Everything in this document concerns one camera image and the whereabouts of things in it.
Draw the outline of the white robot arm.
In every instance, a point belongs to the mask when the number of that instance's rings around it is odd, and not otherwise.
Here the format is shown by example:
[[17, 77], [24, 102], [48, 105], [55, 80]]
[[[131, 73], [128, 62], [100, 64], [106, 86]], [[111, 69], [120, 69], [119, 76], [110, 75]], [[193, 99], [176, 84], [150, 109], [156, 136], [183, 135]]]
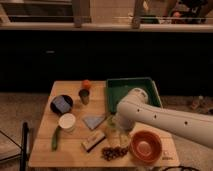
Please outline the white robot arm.
[[151, 106], [142, 88], [131, 89], [119, 101], [115, 121], [123, 131], [131, 132], [139, 122], [213, 149], [213, 116]]

